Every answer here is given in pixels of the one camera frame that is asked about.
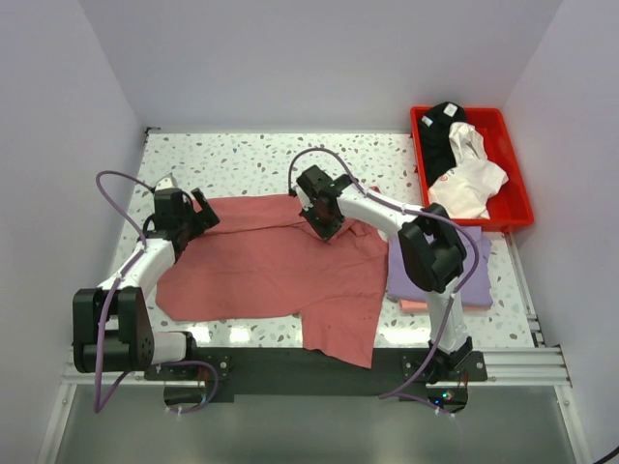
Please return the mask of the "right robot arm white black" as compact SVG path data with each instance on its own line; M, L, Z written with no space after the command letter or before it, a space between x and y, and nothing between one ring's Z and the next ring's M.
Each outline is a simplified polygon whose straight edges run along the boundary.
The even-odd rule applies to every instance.
M426 357L399 387L402 390L422 375L449 375L472 351L464 322L460 289L465 275L467 240L480 259L475 240L449 219L444 208L426 208L389 198L359 184L350 174L336 179L318 166L306 169L288 194L299 199L300 216L323 241L331 240L347 219L355 219L399 243L405 275L426 293L431 333Z

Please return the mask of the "red pink t shirt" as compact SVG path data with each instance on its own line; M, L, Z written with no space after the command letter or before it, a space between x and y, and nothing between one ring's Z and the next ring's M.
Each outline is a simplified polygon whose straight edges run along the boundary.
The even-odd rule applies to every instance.
M349 219L324 242L283 194L209 204L220 223L159 279L157 306L176 322L298 314L306 349L371 367L388 268L378 231Z

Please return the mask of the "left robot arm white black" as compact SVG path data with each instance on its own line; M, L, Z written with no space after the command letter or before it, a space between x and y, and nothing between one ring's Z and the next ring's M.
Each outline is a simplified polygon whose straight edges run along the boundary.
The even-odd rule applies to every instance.
M141 371L185 360L195 342L187 332L155 333L147 298L188 244L220 223L195 188L154 191L154 213L138 229L121 268L73 299L74 366L80 373Z

